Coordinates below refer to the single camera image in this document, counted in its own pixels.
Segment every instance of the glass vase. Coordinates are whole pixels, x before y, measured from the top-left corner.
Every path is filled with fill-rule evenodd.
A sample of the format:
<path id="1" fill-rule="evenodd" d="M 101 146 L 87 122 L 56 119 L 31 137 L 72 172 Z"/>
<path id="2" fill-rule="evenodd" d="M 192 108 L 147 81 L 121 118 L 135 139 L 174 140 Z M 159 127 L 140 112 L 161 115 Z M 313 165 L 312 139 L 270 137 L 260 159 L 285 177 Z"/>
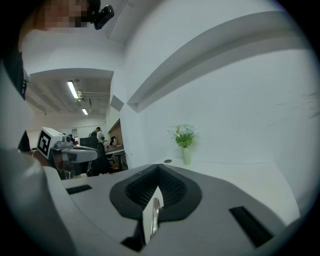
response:
<path id="1" fill-rule="evenodd" d="M 191 155 L 190 155 L 189 148 L 187 147 L 182 148 L 182 159 L 183 159 L 183 163 L 186 166 L 191 164 Z"/>

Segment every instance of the black slot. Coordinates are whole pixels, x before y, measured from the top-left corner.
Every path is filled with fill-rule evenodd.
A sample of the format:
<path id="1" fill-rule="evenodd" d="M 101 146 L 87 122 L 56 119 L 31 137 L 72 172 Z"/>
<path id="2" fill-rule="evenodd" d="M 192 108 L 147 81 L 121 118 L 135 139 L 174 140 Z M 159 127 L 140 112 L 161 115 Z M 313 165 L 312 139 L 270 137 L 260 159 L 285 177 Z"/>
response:
<path id="1" fill-rule="evenodd" d="M 256 248 L 273 238 L 273 235 L 245 207 L 235 207 L 229 211 Z"/>
<path id="2" fill-rule="evenodd" d="M 66 191 L 68 192 L 69 195 L 73 195 L 73 194 L 80 193 L 86 190 L 91 190 L 91 189 L 92 187 L 89 185 L 82 185 L 82 186 L 67 188 Z"/>

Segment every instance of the fluorescent light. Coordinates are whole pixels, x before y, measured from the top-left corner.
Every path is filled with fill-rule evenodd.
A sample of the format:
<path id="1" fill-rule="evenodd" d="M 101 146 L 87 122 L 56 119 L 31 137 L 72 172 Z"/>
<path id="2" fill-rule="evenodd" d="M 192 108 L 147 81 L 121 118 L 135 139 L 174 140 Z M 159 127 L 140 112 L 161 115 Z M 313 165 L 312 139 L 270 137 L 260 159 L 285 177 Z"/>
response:
<path id="1" fill-rule="evenodd" d="M 68 84 L 68 86 L 69 86 L 70 91 L 72 92 L 73 97 L 74 97 L 75 99 L 78 99 L 79 97 L 78 97 L 77 92 L 76 92 L 76 90 L 75 90 L 74 82 L 68 81 L 67 84 Z"/>
<path id="2" fill-rule="evenodd" d="M 88 112 L 86 111 L 85 108 L 82 109 L 83 113 L 87 116 L 88 115 Z"/>

